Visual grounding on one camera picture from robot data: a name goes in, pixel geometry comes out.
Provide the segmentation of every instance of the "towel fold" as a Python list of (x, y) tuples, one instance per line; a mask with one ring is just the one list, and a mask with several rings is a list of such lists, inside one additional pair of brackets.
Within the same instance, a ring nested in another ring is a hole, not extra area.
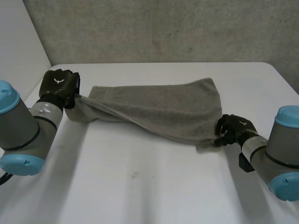
[(211, 78), (188, 84), (154, 86), (94, 86), (89, 97), (75, 96), (66, 109), (76, 122), (95, 119), (132, 122), (166, 138), (211, 146), (222, 116), (220, 96)]

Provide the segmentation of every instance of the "white table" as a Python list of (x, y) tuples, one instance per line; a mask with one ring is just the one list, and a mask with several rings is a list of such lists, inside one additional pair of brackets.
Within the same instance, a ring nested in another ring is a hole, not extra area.
[[(93, 85), (183, 84), (211, 77), (223, 113), (250, 119), (268, 138), (279, 107), (299, 96), (266, 63), (65, 64)], [(39, 85), (26, 101), (38, 100)], [(0, 187), (1, 224), (297, 224), (299, 203), (273, 196), (238, 167), (238, 146), (196, 153), (125, 123), (64, 116), (46, 166)]]

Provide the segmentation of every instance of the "white surface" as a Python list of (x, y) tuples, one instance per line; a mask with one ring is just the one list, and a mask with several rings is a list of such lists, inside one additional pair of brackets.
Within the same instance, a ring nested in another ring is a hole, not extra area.
[[(81, 95), (93, 85), (183, 84), (211, 77), (223, 113), (269, 137), (283, 105), (299, 96), (265, 63), (69, 64)], [(26, 103), (38, 100), (39, 85)], [(238, 146), (196, 153), (132, 124), (72, 123), (64, 116), (40, 175), (1, 186), (2, 224), (297, 224), (299, 203), (276, 199), (238, 167)]]
[(51, 67), (22, 0), (0, 0), (0, 79), (22, 99)]

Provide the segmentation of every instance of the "cable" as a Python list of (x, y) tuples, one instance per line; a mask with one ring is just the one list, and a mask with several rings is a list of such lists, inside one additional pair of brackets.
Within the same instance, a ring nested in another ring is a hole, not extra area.
[(5, 173), (2, 177), (0, 177), (0, 185), (6, 183), (6, 181), (8, 181), (12, 176), (13, 174)]

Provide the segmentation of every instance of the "table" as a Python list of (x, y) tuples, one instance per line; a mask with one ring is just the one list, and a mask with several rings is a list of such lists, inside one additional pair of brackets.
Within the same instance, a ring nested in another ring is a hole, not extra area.
[[(211, 77), (223, 113), (250, 119), (268, 138), (279, 107), (299, 96), (266, 63), (62, 64), (93, 85), (183, 84)], [(38, 100), (38, 85), (26, 100)], [(199, 151), (126, 123), (73, 123), (64, 115), (46, 165), (1, 186), (4, 224), (294, 224), (299, 202), (273, 196), (238, 167), (236, 145)]]

